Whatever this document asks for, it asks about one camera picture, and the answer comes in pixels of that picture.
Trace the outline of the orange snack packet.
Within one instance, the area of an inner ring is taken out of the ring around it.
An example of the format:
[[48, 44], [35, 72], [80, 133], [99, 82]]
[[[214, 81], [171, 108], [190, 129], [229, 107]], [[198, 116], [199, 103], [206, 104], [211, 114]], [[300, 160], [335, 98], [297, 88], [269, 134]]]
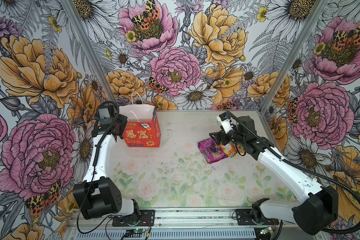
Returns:
[[226, 145], [220, 143], [219, 148], [230, 158], [233, 158], [236, 154], [243, 156], [246, 153], [240, 145], [235, 147], [235, 145], [232, 143], [228, 143]]

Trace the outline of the purple snack packet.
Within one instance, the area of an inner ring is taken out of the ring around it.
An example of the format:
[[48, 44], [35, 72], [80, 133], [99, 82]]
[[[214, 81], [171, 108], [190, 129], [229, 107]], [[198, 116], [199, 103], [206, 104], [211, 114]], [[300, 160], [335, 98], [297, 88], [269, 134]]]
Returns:
[[198, 149], [208, 164], [213, 164], [228, 158], [212, 138], [198, 142]]

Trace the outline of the red paper gift bag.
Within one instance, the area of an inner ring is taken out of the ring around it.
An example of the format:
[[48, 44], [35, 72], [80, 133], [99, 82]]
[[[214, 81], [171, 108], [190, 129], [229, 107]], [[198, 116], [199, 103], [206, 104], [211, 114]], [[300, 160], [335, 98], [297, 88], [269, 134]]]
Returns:
[[128, 118], [123, 133], [125, 143], [130, 148], [158, 148], [161, 130], [156, 109], [148, 104], [130, 104], [120, 107], [120, 114]]

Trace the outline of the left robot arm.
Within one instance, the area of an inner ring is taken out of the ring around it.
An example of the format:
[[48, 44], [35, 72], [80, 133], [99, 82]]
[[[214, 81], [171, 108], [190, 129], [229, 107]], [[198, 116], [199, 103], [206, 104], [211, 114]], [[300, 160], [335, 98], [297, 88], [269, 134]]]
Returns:
[[121, 191], [110, 178], [110, 164], [116, 159], [117, 137], [122, 138], [128, 118], [123, 115], [101, 117], [93, 129], [93, 153], [83, 182], [74, 186], [73, 195], [86, 220], [116, 216], [123, 222], [141, 216], [135, 200], [122, 197]]

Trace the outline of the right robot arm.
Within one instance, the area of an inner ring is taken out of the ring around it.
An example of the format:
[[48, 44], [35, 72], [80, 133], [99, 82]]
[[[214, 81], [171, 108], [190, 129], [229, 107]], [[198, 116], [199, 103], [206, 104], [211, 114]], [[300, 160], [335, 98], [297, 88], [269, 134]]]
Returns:
[[323, 231], [338, 218], [338, 194], [332, 187], [323, 187], [317, 179], [310, 178], [289, 165], [282, 153], [265, 137], [257, 135], [254, 120], [239, 117], [226, 111], [217, 117], [219, 132], [210, 133], [216, 144], [233, 144], [242, 147], [245, 154], [272, 171], [296, 197], [296, 204], [278, 203], [263, 198], [252, 205], [252, 221], [260, 224], [276, 219], [296, 224], [309, 235]]

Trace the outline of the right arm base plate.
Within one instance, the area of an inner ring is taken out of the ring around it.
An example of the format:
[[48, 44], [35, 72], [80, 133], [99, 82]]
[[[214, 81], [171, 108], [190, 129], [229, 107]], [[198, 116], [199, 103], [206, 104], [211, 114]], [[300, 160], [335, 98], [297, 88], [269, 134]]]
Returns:
[[239, 226], [276, 226], [280, 223], [277, 219], [267, 219], [262, 214], [254, 213], [253, 209], [236, 209], [231, 218], [236, 220]]

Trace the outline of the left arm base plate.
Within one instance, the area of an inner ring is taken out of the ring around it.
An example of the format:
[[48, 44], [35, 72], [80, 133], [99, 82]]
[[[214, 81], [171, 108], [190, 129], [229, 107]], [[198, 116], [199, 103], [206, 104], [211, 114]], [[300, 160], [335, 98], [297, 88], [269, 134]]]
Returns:
[[155, 210], [140, 210], [140, 213], [113, 219], [113, 227], [153, 227]]

